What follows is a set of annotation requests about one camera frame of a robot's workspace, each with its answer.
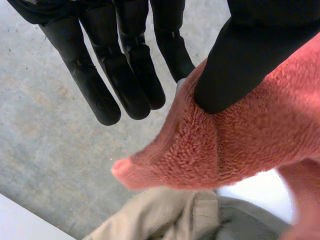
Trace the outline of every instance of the robotic hand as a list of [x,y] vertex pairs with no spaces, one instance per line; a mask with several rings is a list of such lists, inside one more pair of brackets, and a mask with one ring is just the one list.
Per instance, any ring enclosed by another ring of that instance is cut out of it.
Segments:
[[[151,110],[165,104],[165,93],[144,36],[149,0],[8,1],[28,22],[39,24],[101,124],[116,124],[121,111],[89,56],[80,22],[104,73],[132,119],[144,119]],[[150,1],[157,44],[178,81],[195,68],[179,31],[185,0]],[[118,43],[118,29],[124,54]]]
[[[151,109],[164,105],[165,94],[144,39],[148,0],[8,1],[27,21],[40,24],[102,124],[117,123],[121,112],[90,59],[79,20],[128,115],[143,119]],[[197,104],[210,114],[245,97],[320,31],[319,0],[227,1],[231,17],[216,39],[194,93]],[[185,0],[150,2],[157,44],[178,82],[194,69],[179,33]]]

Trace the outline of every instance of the gray floor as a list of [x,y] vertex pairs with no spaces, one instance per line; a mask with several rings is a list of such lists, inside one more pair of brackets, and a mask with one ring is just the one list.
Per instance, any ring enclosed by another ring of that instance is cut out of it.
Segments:
[[[209,53],[229,10],[225,0],[186,2],[181,34],[197,65]],[[121,121],[106,127],[97,122],[39,27],[0,0],[1,194],[76,239],[121,208],[133,193],[113,178],[111,166],[153,139],[175,94],[151,15],[146,39],[166,105],[141,121],[122,111]]]

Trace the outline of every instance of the white surface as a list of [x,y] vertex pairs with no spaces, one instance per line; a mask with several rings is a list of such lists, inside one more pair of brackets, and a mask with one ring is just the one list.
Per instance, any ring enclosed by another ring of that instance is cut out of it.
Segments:
[[287,223],[293,223],[293,200],[275,170],[261,172],[232,186],[221,187],[218,194],[248,201]]
[[0,194],[0,240],[75,240]]

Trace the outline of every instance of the pink towel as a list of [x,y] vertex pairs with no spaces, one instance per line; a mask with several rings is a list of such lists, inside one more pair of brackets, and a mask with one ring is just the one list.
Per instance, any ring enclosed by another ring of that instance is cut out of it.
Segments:
[[155,140],[113,174],[131,189],[212,189],[277,168],[299,212],[283,239],[320,240],[320,33],[214,115],[193,98],[204,66],[183,84]]

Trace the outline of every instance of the beige cloth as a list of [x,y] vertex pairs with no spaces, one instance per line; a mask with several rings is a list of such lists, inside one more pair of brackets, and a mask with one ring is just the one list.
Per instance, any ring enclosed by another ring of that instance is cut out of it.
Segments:
[[213,191],[155,187],[136,195],[84,240],[196,240],[217,226]]

